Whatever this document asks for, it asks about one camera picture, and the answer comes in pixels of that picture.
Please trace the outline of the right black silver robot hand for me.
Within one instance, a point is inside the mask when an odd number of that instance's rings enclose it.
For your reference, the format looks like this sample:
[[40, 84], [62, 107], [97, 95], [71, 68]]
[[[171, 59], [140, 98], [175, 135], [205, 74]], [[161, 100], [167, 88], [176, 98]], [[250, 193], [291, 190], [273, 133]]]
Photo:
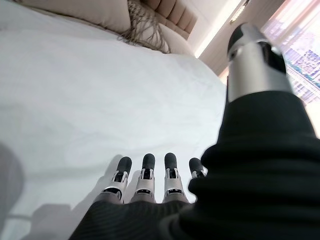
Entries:
[[131, 203], [122, 195], [131, 160], [94, 200], [73, 240], [317, 240], [320, 141], [287, 77], [282, 53], [249, 23], [227, 49], [224, 114], [215, 145], [192, 158], [188, 203], [176, 157], [164, 158], [162, 204], [154, 203], [155, 159], [143, 159]]

